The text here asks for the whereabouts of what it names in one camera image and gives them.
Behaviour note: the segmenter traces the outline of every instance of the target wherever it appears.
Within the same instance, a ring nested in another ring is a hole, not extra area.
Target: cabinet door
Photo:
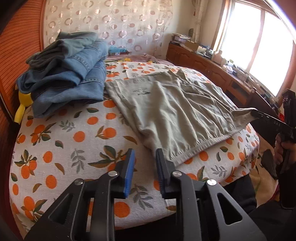
[[[180,53],[178,65],[186,68],[192,67],[192,59],[188,53]]]
[[[206,64],[205,61],[203,60],[199,60],[199,59],[195,59],[192,63],[192,68],[197,70],[198,72],[201,72],[204,76],[206,76],[207,78],[209,78],[209,74],[210,74],[210,66],[208,64]]]
[[[226,91],[232,80],[231,76],[229,76],[223,69],[217,67],[212,68],[209,79],[215,85],[221,87],[223,91]]]
[[[172,64],[177,64],[177,55],[178,52],[176,50],[176,48],[173,45],[169,45],[168,47],[168,51],[166,54],[166,60],[171,62]]]

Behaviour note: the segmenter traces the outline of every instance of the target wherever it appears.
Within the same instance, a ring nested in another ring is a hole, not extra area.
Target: gray shirt
[[[106,82],[108,93],[142,143],[162,148],[177,166],[242,130],[255,118],[220,87],[161,72]]]

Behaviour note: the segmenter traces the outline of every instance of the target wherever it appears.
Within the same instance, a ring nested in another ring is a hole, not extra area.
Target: yellow plush toy
[[[26,107],[29,107],[33,103],[33,101],[31,99],[31,93],[23,94],[20,91],[19,91],[19,100],[20,100],[20,106],[17,109],[17,112],[15,113],[15,122],[20,124]]]

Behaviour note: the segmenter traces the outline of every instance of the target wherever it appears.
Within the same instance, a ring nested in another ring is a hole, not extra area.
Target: window frame
[[[273,96],[274,100],[278,102],[279,105],[281,105],[282,103],[282,92],[287,89],[290,88],[292,86],[293,80],[295,78],[296,75],[296,45],[293,42],[293,49],[292,49],[292,54],[291,54],[291,60],[290,60],[290,65],[288,67],[288,71],[286,74],[286,77],[281,85],[281,88],[278,92],[278,94],[276,96],[274,96],[266,86],[264,86],[258,79],[256,79],[256,77],[254,77],[253,75],[250,74],[250,70],[251,67],[254,63],[256,54],[258,52],[259,49],[259,45],[260,45],[260,41],[262,38],[262,33],[263,33],[263,27],[264,27],[264,22],[265,22],[265,12],[271,13],[272,15],[276,16],[277,18],[279,18],[276,13],[272,10],[269,9],[268,7],[266,7],[265,5],[259,5],[256,4],[258,3],[258,1],[254,1],[254,0],[223,0],[222,3],[222,8],[221,8],[221,12],[220,12],[220,17],[219,17],[219,22],[218,22],[218,26],[214,35],[214,39],[211,45],[211,48],[216,51],[218,49],[222,48],[223,45],[223,41],[225,39],[225,35],[227,32],[227,27],[228,27],[228,23],[229,23],[229,19],[232,15],[233,9],[234,9],[234,5],[235,3],[240,3],[240,4],[246,4],[246,5],[250,5],[252,7],[256,7],[259,8],[261,10],[261,17],[260,17],[260,31],[257,37],[257,41],[255,43],[254,49],[253,49],[253,54],[251,57],[251,60],[247,66],[247,68],[245,69],[245,71],[256,81],[258,81],[260,83],[260,85],[271,95]]]

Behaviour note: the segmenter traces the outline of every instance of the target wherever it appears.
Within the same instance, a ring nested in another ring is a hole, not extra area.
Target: circle pattern curtain
[[[47,0],[44,47],[60,31],[92,31],[133,55],[160,56],[172,10],[172,0]]]

